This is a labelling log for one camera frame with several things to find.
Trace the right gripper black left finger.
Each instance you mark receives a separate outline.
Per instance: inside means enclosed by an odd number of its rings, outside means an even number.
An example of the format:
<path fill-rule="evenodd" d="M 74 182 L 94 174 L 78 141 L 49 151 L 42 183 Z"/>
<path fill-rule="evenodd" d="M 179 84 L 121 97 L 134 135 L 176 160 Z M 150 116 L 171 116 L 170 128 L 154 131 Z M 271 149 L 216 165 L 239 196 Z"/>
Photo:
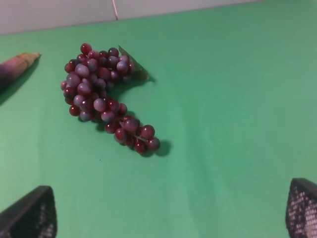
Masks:
<path fill-rule="evenodd" d="M 0 213 L 2 238 L 55 238 L 57 213 L 50 186 L 41 185 Z"/>

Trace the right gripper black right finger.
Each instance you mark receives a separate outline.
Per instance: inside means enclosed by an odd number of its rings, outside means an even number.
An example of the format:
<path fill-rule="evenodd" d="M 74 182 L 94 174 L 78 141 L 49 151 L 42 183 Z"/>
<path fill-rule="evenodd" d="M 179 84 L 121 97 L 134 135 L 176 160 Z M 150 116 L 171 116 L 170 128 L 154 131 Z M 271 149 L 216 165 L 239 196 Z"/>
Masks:
<path fill-rule="evenodd" d="M 317 185 L 305 178 L 291 181 L 285 224 L 291 238 L 317 237 Z"/>

